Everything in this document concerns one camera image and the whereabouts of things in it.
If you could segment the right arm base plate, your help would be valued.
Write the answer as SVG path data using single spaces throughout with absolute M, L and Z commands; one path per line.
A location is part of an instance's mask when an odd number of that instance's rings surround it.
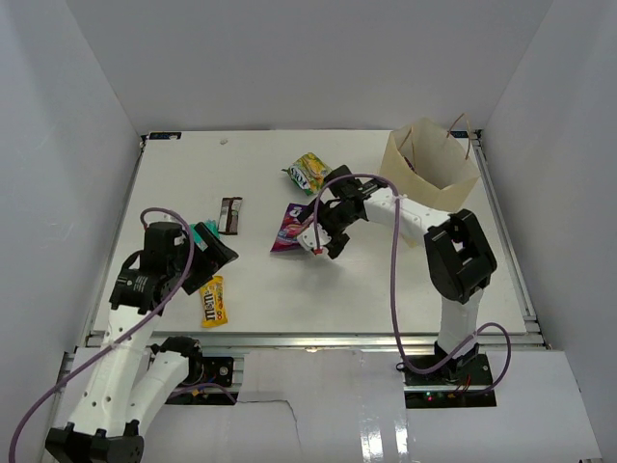
M 404 396 L 408 410 L 494 408 L 496 393 L 481 391 L 493 383 L 493 375 L 485 354 L 450 372 L 447 368 L 427 375 L 408 370 L 402 362 L 396 369 L 404 377 Z

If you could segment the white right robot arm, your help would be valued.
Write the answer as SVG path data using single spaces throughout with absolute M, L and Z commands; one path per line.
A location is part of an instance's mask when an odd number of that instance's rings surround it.
M 303 226 L 298 243 L 307 251 L 336 259 L 350 240 L 346 230 L 358 221 L 389 226 L 392 245 L 389 303 L 396 304 L 398 240 L 408 237 L 423 246 L 429 279 L 441 296 L 441 325 L 434 344 L 435 364 L 419 367 L 402 356 L 401 367 L 414 375 L 437 376 L 455 385 L 470 372 L 478 352 L 477 337 L 486 330 L 477 323 L 484 290 L 496 272 L 491 245 L 473 212 L 446 212 L 415 202 L 388 179 L 354 174 L 345 165 L 325 178 L 327 201 L 313 199 L 299 214 Z

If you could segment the purple Fox's cherry candy bag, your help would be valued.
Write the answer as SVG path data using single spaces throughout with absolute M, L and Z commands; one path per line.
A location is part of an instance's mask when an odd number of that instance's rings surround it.
M 309 219 L 301 220 L 302 214 L 307 209 L 305 204 L 290 203 L 282 218 L 271 253 L 298 251 L 302 249 L 298 242 L 298 235 L 306 228 Z

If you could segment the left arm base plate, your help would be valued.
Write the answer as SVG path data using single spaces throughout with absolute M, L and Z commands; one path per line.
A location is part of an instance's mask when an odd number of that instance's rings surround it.
M 201 377 L 179 385 L 166 403 L 170 405 L 234 405 L 231 390 L 234 374 L 232 357 L 204 357 Z

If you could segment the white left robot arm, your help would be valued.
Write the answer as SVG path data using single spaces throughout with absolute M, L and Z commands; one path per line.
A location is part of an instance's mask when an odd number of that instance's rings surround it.
M 180 386 L 204 374 L 201 346 L 170 337 L 149 346 L 162 310 L 176 286 L 192 294 L 237 259 L 205 224 L 189 233 L 174 222 L 153 222 L 144 246 L 121 266 L 94 368 L 67 423 L 48 431 L 45 448 L 59 462 L 138 462 L 145 434 L 160 408 Z

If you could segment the dark blue snack bag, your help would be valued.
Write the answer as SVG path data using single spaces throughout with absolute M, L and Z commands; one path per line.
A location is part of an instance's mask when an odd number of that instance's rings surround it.
M 410 168 L 413 172 L 415 172 L 415 171 L 416 171 L 416 169 L 415 169 L 415 166 L 414 166 L 414 164 L 412 163 L 412 161 L 411 161 L 408 157 L 406 157 L 406 156 L 403 156 L 403 159 L 405 160 L 405 162 L 406 162 L 406 164 L 408 165 L 408 167 L 409 167 L 409 168 Z

